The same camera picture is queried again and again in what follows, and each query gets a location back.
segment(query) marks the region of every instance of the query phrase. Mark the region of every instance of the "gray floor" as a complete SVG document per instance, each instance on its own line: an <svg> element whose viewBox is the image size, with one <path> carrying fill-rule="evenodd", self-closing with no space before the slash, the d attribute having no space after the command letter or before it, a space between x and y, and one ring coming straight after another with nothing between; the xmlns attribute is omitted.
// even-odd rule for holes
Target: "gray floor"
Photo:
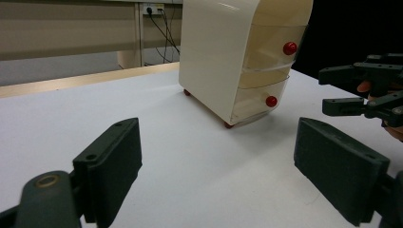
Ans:
<svg viewBox="0 0 403 228"><path fill-rule="evenodd" d="M164 47L159 47L158 50L164 56ZM155 48L145 49L145 64L151 66L179 62L178 53L171 47L166 49L166 60L161 55ZM116 52L0 61L0 86L60 79L117 69L121 69L121 67L118 64Z"/></svg>

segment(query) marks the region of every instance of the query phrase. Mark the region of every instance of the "red knob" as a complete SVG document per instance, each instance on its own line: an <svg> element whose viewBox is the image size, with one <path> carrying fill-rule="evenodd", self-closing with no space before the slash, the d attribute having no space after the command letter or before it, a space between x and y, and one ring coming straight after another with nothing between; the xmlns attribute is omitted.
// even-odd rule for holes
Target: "red knob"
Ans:
<svg viewBox="0 0 403 228"><path fill-rule="evenodd" d="M269 107L274 107L276 106L278 103L278 100L276 97L270 96L268 98L266 98L266 105Z"/></svg>
<svg viewBox="0 0 403 228"><path fill-rule="evenodd" d="M297 52L298 46L294 42L288 42L287 44L282 47L282 51L286 55L292 55Z"/></svg>

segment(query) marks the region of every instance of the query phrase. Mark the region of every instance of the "table surface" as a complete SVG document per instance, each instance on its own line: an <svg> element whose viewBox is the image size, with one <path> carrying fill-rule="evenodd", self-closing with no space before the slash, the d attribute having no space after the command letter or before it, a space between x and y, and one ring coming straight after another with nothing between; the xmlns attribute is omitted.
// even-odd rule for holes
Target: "table surface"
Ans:
<svg viewBox="0 0 403 228"><path fill-rule="evenodd" d="M0 99L0 211L19 203L27 181L72 171L72 160L110 125L133 117L144 166L112 227L354 227L295 168L299 117L331 124L390 158L391 175L403 170L401 142L379 119L321 113L322 99L354 95L293 70L277 109L232 129L184 96L177 66L34 92ZM361 227L379 220L375 214Z"/></svg>

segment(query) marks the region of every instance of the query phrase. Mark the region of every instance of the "wall socket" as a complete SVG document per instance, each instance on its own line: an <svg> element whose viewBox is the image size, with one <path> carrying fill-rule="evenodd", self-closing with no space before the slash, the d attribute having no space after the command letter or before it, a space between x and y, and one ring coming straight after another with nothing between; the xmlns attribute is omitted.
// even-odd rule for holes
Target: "wall socket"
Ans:
<svg viewBox="0 0 403 228"><path fill-rule="evenodd" d="M153 15L161 14L160 12L158 12L158 9L164 10L163 4L161 3L143 3L143 14L145 15L148 15L147 8L152 9Z"/></svg>

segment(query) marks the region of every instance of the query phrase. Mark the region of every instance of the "red foot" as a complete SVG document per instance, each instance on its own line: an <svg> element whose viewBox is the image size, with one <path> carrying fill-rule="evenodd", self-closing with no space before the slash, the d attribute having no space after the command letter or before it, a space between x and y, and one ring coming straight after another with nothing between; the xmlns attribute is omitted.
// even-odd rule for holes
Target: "red foot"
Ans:
<svg viewBox="0 0 403 228"><path fill-rule="evenodd" d="M187 91L186 89L183 90L184 95L186 96L190 96L192 95L189 91Z"/></svg>
<svg viewBox="0 0 403 228"><path fill-rule="evenodd" d="M228 129L231 129L233 127L233 125L231 125L230 123L224 122L224 126Z"/></svg>

